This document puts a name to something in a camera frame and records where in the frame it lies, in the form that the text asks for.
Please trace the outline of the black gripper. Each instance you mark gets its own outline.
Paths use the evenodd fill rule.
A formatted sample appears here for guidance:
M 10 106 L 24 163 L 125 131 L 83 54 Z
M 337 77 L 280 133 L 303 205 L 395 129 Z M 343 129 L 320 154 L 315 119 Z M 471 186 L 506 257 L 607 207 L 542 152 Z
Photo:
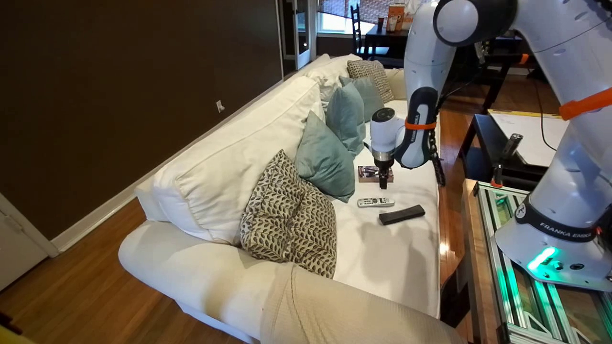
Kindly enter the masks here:
M 381 186 L 389 184 L 393 165 L 395 165 L 395 157 L 391 154 L 378 154 L 376 155 L 376 167 L 380 171 L 380 184 Z

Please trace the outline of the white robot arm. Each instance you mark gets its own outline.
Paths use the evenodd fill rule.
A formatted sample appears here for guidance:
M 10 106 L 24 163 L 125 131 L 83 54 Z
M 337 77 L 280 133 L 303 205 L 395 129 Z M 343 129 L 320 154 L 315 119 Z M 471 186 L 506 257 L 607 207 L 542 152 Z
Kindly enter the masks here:
M 433 161 L 456 50 L 506 33 L 529 45 L 569 129 L 496 243 L 538 282 L 611 293 L 612 0 L 424 0 L 404 54 L 408 117 L 374 121 L 374 157 Z

